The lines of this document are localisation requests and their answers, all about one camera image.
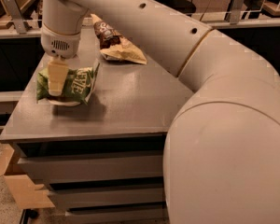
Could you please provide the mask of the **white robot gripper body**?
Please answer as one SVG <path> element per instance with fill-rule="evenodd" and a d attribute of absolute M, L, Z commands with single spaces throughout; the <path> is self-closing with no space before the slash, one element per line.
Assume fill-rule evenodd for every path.
<path fill-rule="evenodd" d="M 51 28 L 45 23 L 41 28 L 41 45 L 51 57 L 71 59 L 77 54 L 81 37 L 81 25 L 66 25 Z"/>

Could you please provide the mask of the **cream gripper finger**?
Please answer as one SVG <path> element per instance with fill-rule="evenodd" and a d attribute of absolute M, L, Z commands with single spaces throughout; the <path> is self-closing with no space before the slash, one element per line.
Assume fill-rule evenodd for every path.
<path fill-rule="evenodd" d="M 49 75 L 49 94 L 60 96 L 68 74 L 68 64 L 61 57 L 52 58 L 47 65 Z"/>

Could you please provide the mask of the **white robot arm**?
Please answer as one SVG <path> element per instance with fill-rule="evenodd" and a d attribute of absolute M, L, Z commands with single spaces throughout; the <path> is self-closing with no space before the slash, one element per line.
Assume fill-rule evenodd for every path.
<path fill-rule="evenodd" d="M 171 224 L 280 224 L 280 76 L 253 50 L 153 0 L 44 0 L 58 35 L 87 9 L 191 91 L 163 152 Z"/>

